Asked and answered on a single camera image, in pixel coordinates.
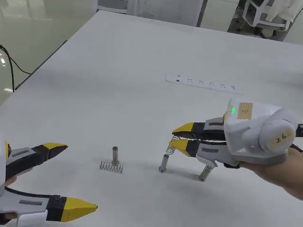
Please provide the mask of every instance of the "metal spring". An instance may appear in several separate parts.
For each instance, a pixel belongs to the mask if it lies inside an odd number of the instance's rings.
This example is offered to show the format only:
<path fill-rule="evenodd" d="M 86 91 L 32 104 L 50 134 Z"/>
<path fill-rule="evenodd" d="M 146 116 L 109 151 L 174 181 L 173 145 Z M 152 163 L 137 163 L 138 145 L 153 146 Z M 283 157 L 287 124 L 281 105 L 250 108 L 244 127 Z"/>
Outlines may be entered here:
<path fill-rule="evenodd" d="M 113 166 L 109 162 L 103 162 L 103 161 L 101 161 L 101 163 L 100 163 L 100 169 L 111 171 L 111 172 L 115 172 L 115 173 L 122 173 L 123 166 L 122 165 Z"/>
<path fill-rule="evenodd" d="M 176 141 L 176 140 L 179 140 L 179 139 L 180 139 L 179 136 L 173 136 L 173 137 L 171 138 L 171 141 Z M 176 150 L 176 149 L 175 149 L 173 146 L 169 145 L 169 146 L 167 147 L 167 149 L 166 149 L 166 154 L 172 155 L 172 154 L 175 152 L 175 150 Z"/>
<path fill-rule="evenodd" d="M 200 180 L 204 182 L 207 179 L 207 177 L 210 175 L 210 173 L 213 169 L 214 168 L 211 166 L 205 166 L 204 170 L 200 174 Z"/>

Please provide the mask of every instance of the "chair leg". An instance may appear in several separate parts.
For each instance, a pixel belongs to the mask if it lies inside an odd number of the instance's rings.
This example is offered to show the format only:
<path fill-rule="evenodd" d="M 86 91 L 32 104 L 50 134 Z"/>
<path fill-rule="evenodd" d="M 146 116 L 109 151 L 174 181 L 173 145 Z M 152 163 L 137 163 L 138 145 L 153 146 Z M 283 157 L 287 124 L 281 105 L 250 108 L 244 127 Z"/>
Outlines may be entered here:
<path fill-rule="evenodd" d="M 240 32 L 241 29 L 243 28 L 243 26 L 246 24 L 246 21 L 243 21 L 243 23 L 239 26 L 239 28 L 237 29 L 237 32 Z"/>

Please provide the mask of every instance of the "yellow fingertip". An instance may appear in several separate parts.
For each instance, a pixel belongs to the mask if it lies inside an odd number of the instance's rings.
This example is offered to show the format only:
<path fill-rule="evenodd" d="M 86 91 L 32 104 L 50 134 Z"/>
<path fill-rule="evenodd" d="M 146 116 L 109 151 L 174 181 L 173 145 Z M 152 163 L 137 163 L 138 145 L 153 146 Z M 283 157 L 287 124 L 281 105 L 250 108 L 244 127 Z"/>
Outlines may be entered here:
<path fill-rule="evenodd" d="M 6 140 L 4 141 L 4 146 L 5 146 L 5 157 L 6 159 L 9 158 L 9 144 L 6 142 Z"/>
<path fill-rule="evenodd" d="M 80 199 L 67 198 L 61 217 L 61 222 L 73 221 L 88 215 L 94 211 L 98 206 Z"/>
<path fill-rule="evenodd" d="M 66 144 L 60 144 L 60 143 L 45 143 L 45 144 L 42 144 L 42 145 L 45 146 L 49 150 L 51 150 L 53 148 L 57 148 L 57 147 L 67 146 Z"/>
<path fill-rule="evenodd" d="M 191 131 L 193 129 L 194 123 L 187 123 L 185 125 L 182 125 L 181 127 L 175 129 L 172 133 L 180 132 L 180 131 Z"/>
<path fill-rule="evenodd" d="M 186 151 L 186 147 L 188 144 L 188 140 L 176 140 L 176 141 L 171 141 L 169 144 L 177 149 L 178 151 L 182 152 L 184 155 L 190 157 L 190 155 Z"/>

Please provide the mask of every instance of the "white table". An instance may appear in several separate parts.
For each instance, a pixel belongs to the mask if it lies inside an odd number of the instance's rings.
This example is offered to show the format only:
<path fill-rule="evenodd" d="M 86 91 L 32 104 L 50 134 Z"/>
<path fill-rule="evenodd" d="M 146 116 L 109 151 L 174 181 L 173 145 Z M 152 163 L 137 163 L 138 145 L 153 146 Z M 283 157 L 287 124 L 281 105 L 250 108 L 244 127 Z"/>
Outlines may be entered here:
<path fill-rule="evenodd" d="M 69 145 L 12 187 L 99 205 L 49 226 L 299 226 L 303 202 L 248 170 L 220 166 L 202 183 L 204 165 L 177 151 L 166 173 L 158 167 L 173 129 L 222 116 L 237 96 L 167 73 L 235 83 L 303 122 L 302 57 L 302 46 L 100 11 L 0 108 L 12 148 Z M 121 175 L 98 169 L 115 145 Z"/>

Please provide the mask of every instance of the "black cable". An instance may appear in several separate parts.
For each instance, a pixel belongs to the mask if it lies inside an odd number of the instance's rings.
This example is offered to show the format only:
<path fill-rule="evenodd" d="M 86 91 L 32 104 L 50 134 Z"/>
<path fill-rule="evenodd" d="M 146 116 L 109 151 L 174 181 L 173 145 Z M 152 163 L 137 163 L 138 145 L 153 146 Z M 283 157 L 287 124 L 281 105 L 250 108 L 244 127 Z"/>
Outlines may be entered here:
<path fill-rule="evenodd" d="M 21 72 L 24 72 L 24 73 L 26 73 L 26 74 L 31 74 L 31 73 L 29 73 L 29 72 L 25 72 L 24 70 L 22 70 L 19 66 L 18 66 L 18 64 L 15 62 L 15 60 L 12 58 L 12 57 L 10 57 L 11 58 L 11 60 L 15 63 L 15 65 L 18 67 L 18 69 L 20 69 L 20 71 Z"/>
<path fill-rule="evenodd" d="M 13 63 L 11 62 L 11 57 L 9 55 L 9 52 L 7 51 L 7 49 L 5 49 L 4 46 L 0 45 L 0 49 L 6 53 L 8 59 L 9 59 L 10 72 L 11 72 L 11 86 L 12 86 L 13 92 L 15 92 L 15 76 L 14 76 Z"/>

